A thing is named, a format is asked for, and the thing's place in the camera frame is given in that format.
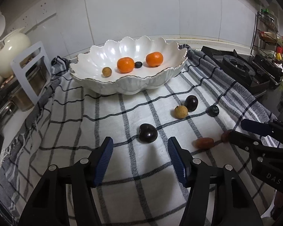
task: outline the silver screw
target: silver screw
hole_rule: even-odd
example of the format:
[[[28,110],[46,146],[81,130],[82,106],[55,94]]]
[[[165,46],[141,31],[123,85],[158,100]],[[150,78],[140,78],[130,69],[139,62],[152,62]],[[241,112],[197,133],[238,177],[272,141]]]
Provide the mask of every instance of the silver screw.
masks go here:
[[[86,163],[88,163],[88,161],[89,160],[87,158],[83,158],[83,159],[80,160],[80,163],[81,164],[86,164]]]
[[[57,167],[56,167],[55,165],[51,165],[51,166],[48,168],[48,170],[54,171],[56,168],[57,168]]]
[[[198,158],[194,158],[193,159],[193,163],[195,163],[195,164],[200,164],[201,163],[201,160],[200,159],[198,159]]]
[[[226,164],[225,169],[231,171],[231,170],[233,170],[233,166],[230,165],[230,164]]]

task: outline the mandarin orange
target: mandarin orange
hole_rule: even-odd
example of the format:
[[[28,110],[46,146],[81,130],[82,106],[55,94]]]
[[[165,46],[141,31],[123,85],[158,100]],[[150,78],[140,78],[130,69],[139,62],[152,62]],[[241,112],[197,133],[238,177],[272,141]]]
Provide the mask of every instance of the mandarin orange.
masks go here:
[[[146,62],[150,67],[160,66],[163,61],[164,57],[160,52],[150,53],[146,56]]]
[[[121,58],[117,62],[117,68],[121,73],[129,73],[134,69],[134,60],[130,57]]]

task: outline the blue gripper pad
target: blue gripper pad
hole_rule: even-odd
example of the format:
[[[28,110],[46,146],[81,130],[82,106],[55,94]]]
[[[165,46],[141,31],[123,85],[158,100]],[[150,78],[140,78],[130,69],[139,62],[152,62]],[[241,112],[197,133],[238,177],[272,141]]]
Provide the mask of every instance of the blue gripper pad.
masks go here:
[[[94,177],[94,185],[98,186],[105,176],[112,152],[113,152],[113,139],[110,137],[106,137],[102,146],[106,145],[105,149],[103,150],[102,156],[97,163],[95,168],[95,177]]]
[[[245,131],[252,132],[261,136],[266,137],[272,134],[272,128],[268,124],[243,119],[240,123],[241,128]]]
[[[179,182],[183,184],[183,186],[187,183],[187,177],[186,177],[186,167],[180,158],[180,155],[178,153],[177,148],[181,149],[180,145],[178,144],[175,137],[170,137],[168,139],[168,152],[170,154],[171,162],[174,166],[174,170],[177,176],[177,179]]]

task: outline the black stove top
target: black stove top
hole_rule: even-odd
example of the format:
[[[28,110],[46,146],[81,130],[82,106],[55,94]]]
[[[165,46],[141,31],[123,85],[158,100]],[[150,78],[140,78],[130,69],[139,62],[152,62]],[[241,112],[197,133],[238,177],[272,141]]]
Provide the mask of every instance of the black stove top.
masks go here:
[[[201,49],[226,74],[244,86],[265,108],[283,121],[283,74],[259,55],[238,55],[235,50]]]
[[[255,98],[266,93],[269,76],[260,68],[254,67],[253,56],[238,55],[235,50],[221,51],[203,46],[201,49],[226,74],[244,86]]]

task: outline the white plaid cloth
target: white plaid cloth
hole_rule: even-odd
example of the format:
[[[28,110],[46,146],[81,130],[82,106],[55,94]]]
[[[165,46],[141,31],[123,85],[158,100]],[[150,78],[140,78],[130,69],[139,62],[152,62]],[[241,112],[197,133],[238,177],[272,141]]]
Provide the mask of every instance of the white plaid cloth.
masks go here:
[[[167,150],[171,136],[208,165],[231,164],[263,213],[274,189],[251,175],[246,151],[222,143],[220,136],[227,129],[246,133],[239,126],[243,118],[264,122],[274,116],[202,52],[189,48],[189,57],[183,72],[159,89],[109,96],[79,86],[70,77],[69,62],[55,58],[52,70],[56,76],[5,151],[0,169],[1,215],[16,225],[48,166],[73,165],[88,157],[106,136],[113,138],[113,154],[103,184],[92,189],[104,225],[179,225],[189,189],[178,182],[174,172]],[[172,111],[188,95],[197,96],[198,107],[186,118],[176,119]],[[220,110],[215,118],[206,113],[213,104]],[[143,123],[157,128],[153,143],[139,142],[138,129]],[[197,150],[192,141],[200,137],[213,138],[216,146]],[[261,140],[264,145],[278,145],[270,137]],[[71,186],[67,190],[70,224],[75,225]],[[210,225],[213,204],[214,188],[206,225]]]

